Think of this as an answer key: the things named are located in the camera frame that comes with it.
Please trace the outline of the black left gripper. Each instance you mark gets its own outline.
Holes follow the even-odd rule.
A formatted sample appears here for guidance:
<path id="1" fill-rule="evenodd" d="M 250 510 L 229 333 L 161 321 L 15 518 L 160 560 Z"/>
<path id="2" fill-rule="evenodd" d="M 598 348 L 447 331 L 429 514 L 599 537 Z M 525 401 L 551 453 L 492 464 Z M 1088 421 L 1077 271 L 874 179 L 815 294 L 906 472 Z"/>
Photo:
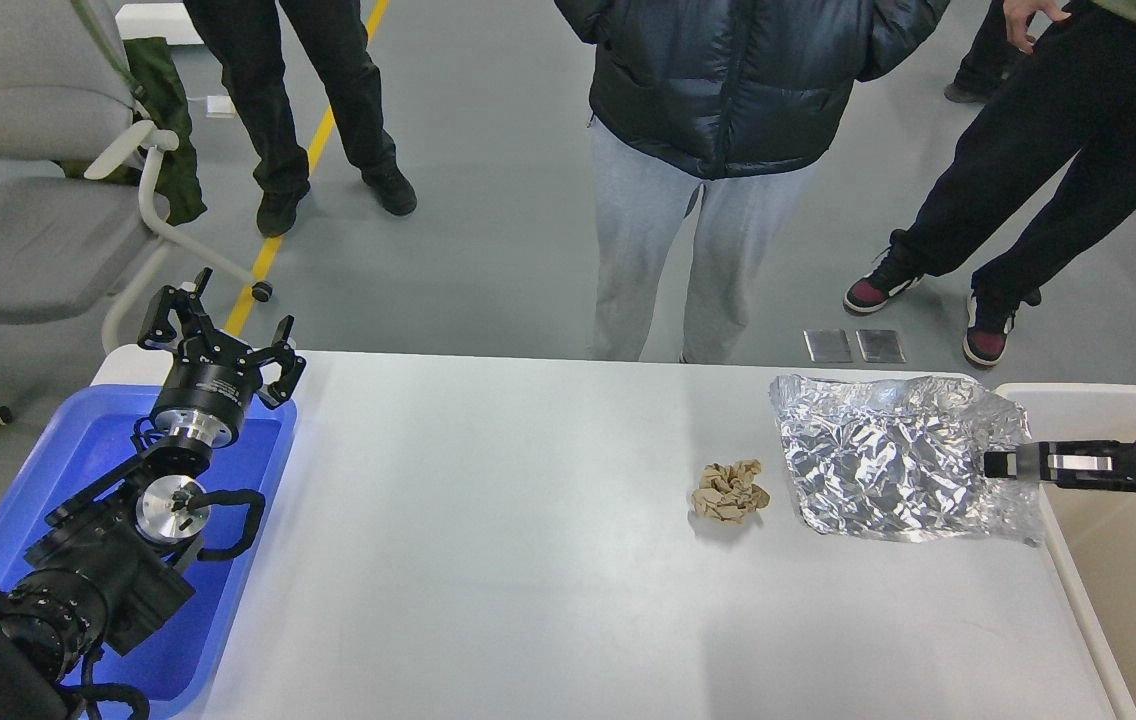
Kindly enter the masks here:
<path id="1" fill-rule="evenodd" d="M 137 346 L 172 354 L 172 370 L 149 413 L 154 429 L 226 447 L 239 441 L 252 397 L 270 410 L 293 400 L 307 361 L 292 342 L 293 315 L 279 320 L 266 348 L 253 350 L 235 338 L 222 340 L 202 304 L 212 274 L 204 266 L 192 283 L 158 290 L 137 333 Z M 268 366 L 277 369 L 272 382 L 264 374 Z"/>

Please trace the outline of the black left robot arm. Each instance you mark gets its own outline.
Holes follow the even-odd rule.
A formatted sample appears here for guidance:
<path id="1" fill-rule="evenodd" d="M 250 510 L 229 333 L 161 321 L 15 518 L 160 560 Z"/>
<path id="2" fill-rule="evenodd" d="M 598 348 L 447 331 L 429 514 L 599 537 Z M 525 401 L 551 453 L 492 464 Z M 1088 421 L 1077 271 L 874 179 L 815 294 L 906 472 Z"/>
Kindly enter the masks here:
<path id="1" fill-rule="evenodd" d="M 228 562 L 253 547 L 267 512 L 257 489 L 206 489 L 214 452 L 239 441 L 253 400 L 292 400 L 307 361 L 284 316 L 270 345 L 217 328 L 202 304 L 211 269 L 156 293 L 137 345 L 172 354 L 135 452 L 48 512 L 25 553 L 30 574 L 0 588 L 0 719 L 101 717 L 105 703 L 147 719 L 147 694 L 97 683 L 105 648 L 120 655 L 158 633 L 197 588 L 193 562 Z"/>

